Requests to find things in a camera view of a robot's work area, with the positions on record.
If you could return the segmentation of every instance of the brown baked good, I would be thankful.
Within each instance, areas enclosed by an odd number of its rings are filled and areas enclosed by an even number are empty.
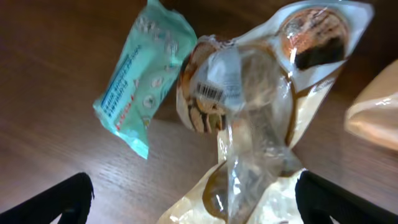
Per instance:
[[[201,133],[212,133],[225,129],[225,111],[223,108],[212,102],[200,101],[190,95],[190,81],[193,75],[217,49],[217,46],[210,42],[200,42],[183,64],[177,83],[177,88],[181,89],[183,100],[185,100],[189,120],[193,128]]]
[[[325,7],[303,9],[283,22],[280,30],[282,51],[300,70],[338,62],[345,57],[348,29],[337,10]]]

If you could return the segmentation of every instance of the teal package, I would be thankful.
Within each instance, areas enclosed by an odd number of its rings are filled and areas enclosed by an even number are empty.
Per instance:
[[[94,102],[102,125],[147,159],[146,129],[197,42],[182,15],[148,0],[124,44],[106,92]]]

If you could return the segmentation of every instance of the plastic wrap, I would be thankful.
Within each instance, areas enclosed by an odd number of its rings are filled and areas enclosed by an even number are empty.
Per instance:
[[[148,156],[146,129],[177,78],[196,35],[177,12],[148,0],[132,26],[106,92],[94,102],[102,125]]]
[[[297,179],[301,166],[290,149],[372,16],[369,4],[303,1],[241,37],[201,37],[180,71],[177,111],[187,127],[218,132],[219,165],[188,193],[196,195],[191,206],[183,198],[158,223],[204,223],[195,220],[203,211],[217,224],[298,221],[295,207],[283,205],[293,196],[275,190]]]
[[[398,150],[398,61],[385,68],[346,113],[349,132]]]

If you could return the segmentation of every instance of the wood grain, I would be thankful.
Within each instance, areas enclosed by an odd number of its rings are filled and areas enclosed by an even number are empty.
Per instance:
[[[236,37],[293,0],[165,1],[198,36]],[[398,213],[398,153],[343,131],[345,109],[396,58],[398,3],[376,16],[295,152],[312,171]],[[91,175],[88,223],[155,223],[216,163],[214,136],[175,112],[175,90],[149,129],[148,161],[105,130],[92,102],[105,89],[146,1],[0,1],[0,211],[76,172]]]

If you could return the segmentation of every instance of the baked bun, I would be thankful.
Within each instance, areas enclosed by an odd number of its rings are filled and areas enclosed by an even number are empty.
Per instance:
[[[293,13],[283,22],[280,32],[284,55],[300,70],[343,60],[348,39],[344,17],[325,7]]]

